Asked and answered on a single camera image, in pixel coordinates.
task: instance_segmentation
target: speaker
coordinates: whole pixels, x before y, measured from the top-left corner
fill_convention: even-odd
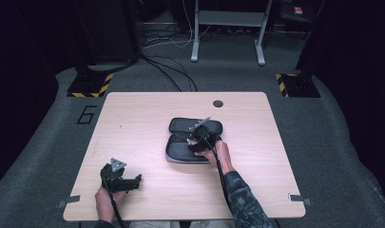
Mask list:
[[[139,22],[132,0],[74,0],[74,4],[96,64],[140,58]]]

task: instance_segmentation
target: black wall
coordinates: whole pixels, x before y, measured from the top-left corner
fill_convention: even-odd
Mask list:
[[[298,68],[331,90],[385,194],[385,1],[327,0]]]
[[[0,1],[0,179],[55,100],[49,62],[10,0]]]

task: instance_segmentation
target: hazard tape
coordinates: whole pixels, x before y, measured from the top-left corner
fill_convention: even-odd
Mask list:
[[[285,76],[297,76],[297,74],[279,74],[279,73],[276,74],[276,79],[278,80],[278,84],[279,84],[279,89],[280,89],[281,95],[283,97],[289,97],[289,94],[287,93],[287,90],[286,90],[286,86],[284,85],[284,82],[283,82],[283,80],[281,78],[282,75],[285,75]]]
[[[106,90],[108,89],[109,83],[111,82],[112,79],[112,74],[109,74],[106,76],[106,80],[104,81],[103,86],[101,87],[100,91],[98,93],[68,93],[68,97],[102,97],[104,94],[106,94]]]

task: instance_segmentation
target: person's left hand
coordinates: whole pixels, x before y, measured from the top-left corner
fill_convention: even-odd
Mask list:
[[[125,195],[125,191],[112,194],[118,208],[121,208]],[[95,202],[97,206],[98,219],[112,223],[115,217],[115,212],[112,207],[109,194],[103,186],[101,186],[95,194]]]

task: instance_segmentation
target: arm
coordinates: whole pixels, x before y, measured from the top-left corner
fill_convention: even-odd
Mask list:
[[[113,198],[118,207],[122,205],[126,192],[113,193]],[[98,221],[95,224],[95,228],[113,228],[112,221],[115,217],[115,212],[111,204],[108,192],[103,186],[98,189],[95,194],[95,202],[97,207]]]
[[[237,171],[226,173],[224,182],[236,227],[272,227],[251,188]]]
[[[216,150],[221,171],[224,175],[224,184],[228,196],[227,200],[229,201],[236,227],[271,228],[272,224],[263,212],[260,203],[252,194],[251,188],[234,169],[227,143],[217,141]],[[210,163],[217,166],[216,158],[212,151],[203,151],[200,155],[205,156]]]

